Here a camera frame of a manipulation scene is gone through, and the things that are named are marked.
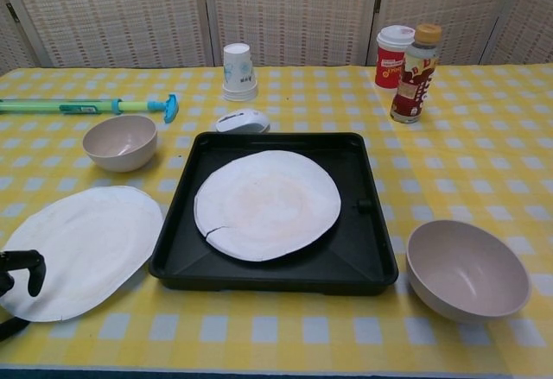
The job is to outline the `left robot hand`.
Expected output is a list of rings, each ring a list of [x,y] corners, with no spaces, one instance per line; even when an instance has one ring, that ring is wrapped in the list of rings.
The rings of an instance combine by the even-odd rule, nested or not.
[[[1,295],[4,296],[15,285],[10,271],[27,269],[29,272],[28,293],[36,297],[43,286],[47,273],[43,255],[37,250],[12,250],[1,252]],[[1,323],[1,341],[14,337],[29,325],[29,321],[11,317]]]

